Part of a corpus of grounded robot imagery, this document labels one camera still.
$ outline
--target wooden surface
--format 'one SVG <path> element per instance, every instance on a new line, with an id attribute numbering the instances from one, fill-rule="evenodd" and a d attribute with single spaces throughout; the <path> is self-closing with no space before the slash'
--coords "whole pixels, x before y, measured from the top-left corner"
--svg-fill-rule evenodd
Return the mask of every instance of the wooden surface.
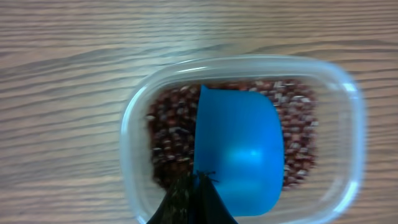
<path id="1" fill-rule="evenodd" d="M 336 223 L 396 223 L 398 1 L 2 0 L 0 223 L 135 223 L 118 160 L 134 85 L 236 54 L 335 62 L 368 104 L 368 162 Z"/>

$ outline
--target pile of beans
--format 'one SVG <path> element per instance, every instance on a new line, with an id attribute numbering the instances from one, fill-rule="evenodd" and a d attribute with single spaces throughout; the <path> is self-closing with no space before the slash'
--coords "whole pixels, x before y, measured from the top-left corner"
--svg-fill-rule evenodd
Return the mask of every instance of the pile of beans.
<path id="1" fill-rule="evenodd" d="M 284 190 L 304 182 L 315 166 L 316 105 L 314 92 L 299 80 L 255 80 L 207 85 L 222 90 L 256 91 L 270 99 L 282 125 L 285 147 Z M 153 178 L 163 188 L 193 169 L 195 125 L 200 85 L 165 90 L 146 119 L 151 138 Z"/>

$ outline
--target black object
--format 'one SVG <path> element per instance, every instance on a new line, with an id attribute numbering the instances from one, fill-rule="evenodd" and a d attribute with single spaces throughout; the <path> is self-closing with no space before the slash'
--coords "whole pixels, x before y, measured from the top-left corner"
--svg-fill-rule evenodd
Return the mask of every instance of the black object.
<path id="1" fill-rule="evenodd" d="M 169 188 L 148 224 L 238 224 L 208 174 L 184 175 Z"/>

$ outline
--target blue spoon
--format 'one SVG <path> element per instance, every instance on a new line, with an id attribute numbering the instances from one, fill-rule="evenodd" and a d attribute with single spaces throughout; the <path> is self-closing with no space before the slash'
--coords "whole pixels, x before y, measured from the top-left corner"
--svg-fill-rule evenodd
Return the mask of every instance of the blue spoon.
<path id="1" fill-rule="evenodd" d="M 232 216 L 262 215 L 278 201 L 284 146 L 278 114 L 260 93 L 201 87 L 195 133 L 196 171 L 213 172 Z"/>

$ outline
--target plastic container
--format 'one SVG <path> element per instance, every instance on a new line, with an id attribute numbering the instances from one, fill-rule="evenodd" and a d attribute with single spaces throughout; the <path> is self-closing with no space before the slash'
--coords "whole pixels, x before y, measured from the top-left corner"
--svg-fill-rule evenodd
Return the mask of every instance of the plastic container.
<path id="1" fill-rule="evenodd" d="M 282 192 L 277 205 L 240 224 L 325 223 L 342 214 L 361 186 L 365 163 L 365 106 L 361 91 L 340 67 L 311 58 L 242 55 L 178 63 L 143 79 L 134 90 L 121 121 L 121 168 L 131 210 L 146 223 L 164 190 L 152 181 L 145 115 L 159 91 L 184 83 L 211 83 L 258 78 L 296 78 L 318 97 L 317 167 L 297 189 Z"/>

